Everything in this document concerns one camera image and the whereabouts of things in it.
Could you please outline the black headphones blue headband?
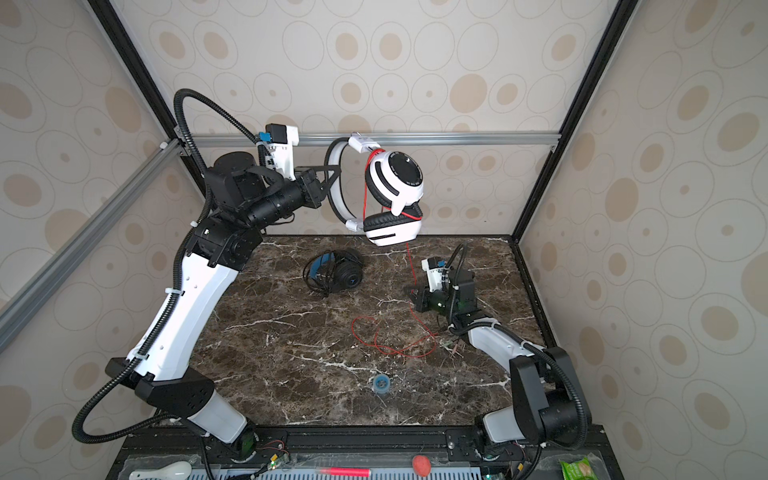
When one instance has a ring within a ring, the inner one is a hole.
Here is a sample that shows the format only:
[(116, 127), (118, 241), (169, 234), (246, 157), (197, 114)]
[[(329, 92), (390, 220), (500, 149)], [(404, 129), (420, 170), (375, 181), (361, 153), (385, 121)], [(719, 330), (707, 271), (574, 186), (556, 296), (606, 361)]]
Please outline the black headphones blue headband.
[(329, 250), (310, 259), (302, 276), (311, 292), (327, 297), (352, 290), (363, 280), (364, 262), (354, 249)]

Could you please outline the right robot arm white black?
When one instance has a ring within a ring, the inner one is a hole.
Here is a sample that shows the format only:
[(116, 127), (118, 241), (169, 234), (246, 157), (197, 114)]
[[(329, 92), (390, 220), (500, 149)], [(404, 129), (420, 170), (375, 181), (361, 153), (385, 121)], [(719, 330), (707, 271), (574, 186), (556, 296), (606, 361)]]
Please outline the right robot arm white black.
[(475, 274), (465, 267), (467, 252), (463, 243), (447, 260), (423, 260), (426, 281), (409, 296), (416, 311), (444, 317), (451, 335), (489, 356), (508, 375), (512, 405), (479, 418), (480, 439), (490, 445), (523, 440), (581, 448), (592, 415), (570, 356), (560, 347), (523, 339), (480, 308)]

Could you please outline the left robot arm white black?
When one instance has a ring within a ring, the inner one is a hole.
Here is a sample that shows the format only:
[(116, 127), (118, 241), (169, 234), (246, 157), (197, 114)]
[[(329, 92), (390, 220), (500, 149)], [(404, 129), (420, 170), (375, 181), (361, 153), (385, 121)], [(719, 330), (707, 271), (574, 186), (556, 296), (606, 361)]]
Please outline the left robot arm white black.
[(257, 442), (253, 424), (217, 392), (213, 380), (192, 369), (189, 360), (214, 307), (262, 242), (264, 230), (301, 208), (319, 208), (327, 191), (311, 168), (295, 173), (286, 164), (271, 166), (264, 157), (247, 152), (227, 154), (207, 167), (186, 120), (187, 99), (218, 113), (261, 154), (292, 147), (285, 125), (269, 125), (264, 136), (271, 143), (265, 145), (204, 94), (189, 88), (175, 93), (178, 128), (204, 177), (205, 203), (174, 257), (172, 285), (162, 310), (125, 358), (109, 362), (105, 369), (109, 381), (76, 414), (71, 432), (82, 444), (100, 444), (152, 425), (144, 420), (106, 434), (86, 431), (86, 419), (94, 408), (124, 386), (155, 407), (160, 419), (178, 418), (245, 458)]

